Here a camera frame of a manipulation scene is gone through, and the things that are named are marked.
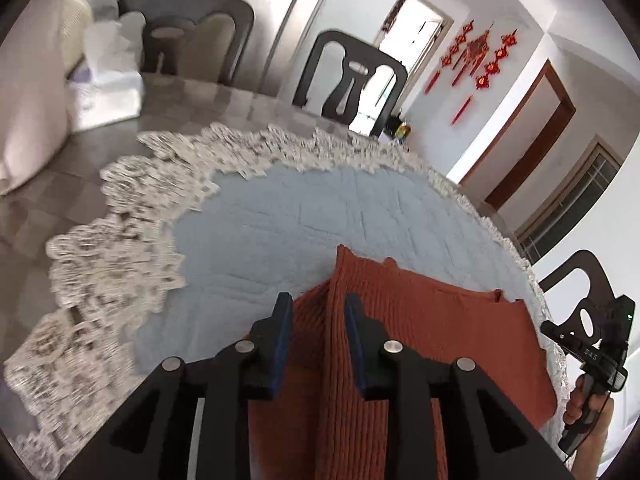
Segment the silver screw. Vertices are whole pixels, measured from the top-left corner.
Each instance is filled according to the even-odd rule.
[[[470,372],[476,367],[475,361],[469,357],[461,357],[456,361],[456,364],[458,365],[458,368],[465,372]]]
[[[252,341],[249,341],[248,339],[243,339],[242,341],[238,341],[236,343],[236,352],[239,352],[241,354],[248,354],[249,352],[253,351],[254,348],[254,343]]]
[[[162,368],[164,368],[167,372],[173,372],[177,370],[182,365],[182,362],[177,357],[168,357],[164,361],[162,361]]]
[[[385,349],[386,352],[389,352],[390,354],[397,354],[398,352],[402,351],[402,343],[391,339],[385,342],[383,348]]]

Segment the device handle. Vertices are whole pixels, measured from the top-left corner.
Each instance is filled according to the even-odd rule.
[[[592,410],[589,407],[589,400],[594,395],[602,395],[606,392],[605,387],[600,383],[596,383],[589,374],[584,376],[584,384],[582,385],[582,394],[584,396],[582,416],[573,424],[564,425],[562,438],[560,442],[558,442],[558,447],[562,452],[571,455],[587,437],[591,427],[596,423],[598,418],[598,410]]]

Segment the lace trim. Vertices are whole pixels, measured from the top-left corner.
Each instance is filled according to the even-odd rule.
[[[449,180],[403,147],[360,136],[341,140],[321,130],[305,139],[276,126],[245,133],[217,123],[200,136],[146,132],[139,139],[155,158],[123,156],[100,172],[109,215],[47,243],[51,289],[60,309],[44,316],[5,363],[7,384],[40,427],[12,444],[39,480],[55,479],[142,381],[130,344],[118,335],[134,332],[150,313],[162,310],[168,290],[185,285],[172,221],[199,210],[218,191],[210,180],[215,171],[253,178],[279,161],[298,171],[351,166],[371,173],[385,167],[426,174],[441,196],[483,225],[527,273],[538,302],[530,307],[535,324],[550,317],[530,263],[511,241]],[[566,361],[558,346],[540,334],[538,339],[559,401],[558,413],[542,433],[556,442],[569,394]]]

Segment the black cable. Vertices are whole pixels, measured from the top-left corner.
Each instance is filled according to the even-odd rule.
[[[607,405],[607,402],[609,402],[609,397],[611,396],[611,391],[609,391],[607,393],[607,398],[604,400],[604,404],[602,405],[602,407],[600,408],[600,411],[598,412],[598,415],[596,416],[596,420],[594,421],[594,423],[591,425],[591,427],[589,428],[589,431],[587,432],[587,434],[585,435],[584,439],[581,441],[580,444],[578,444],[578,447],[576,447],[574,449],[574,452],[571,453],[571,455],[567,455],[567,457],[564,459],[564,462],[562,462],[563,464],[566,464],[566,462],[574,455],[576,454],[576,452],[580,449],[580,446],[584,443],[585,440],[588,439],[589,435],[591,434],[591,431],[593,431],[593,428],[596,427],[596,424],[598,423],[598,421],[600,420],[600,415],[602,415],[602,412],[604,411],[604,407]]]

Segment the ribbed fabric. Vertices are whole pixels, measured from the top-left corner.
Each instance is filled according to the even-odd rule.
[[[265,480],[382,480],[386,402],[364,402],[353,384],[344,295],[424,357],[473,358],[536,428],[556,410],[546,354],[522,301],[472,292],[379,264],[338,247],[334,275],[296,300],[283,388],[250,405],[252,443]],[[439,411],[434,407],[436,428]],[[447,477],[442,430],[438,476]]]

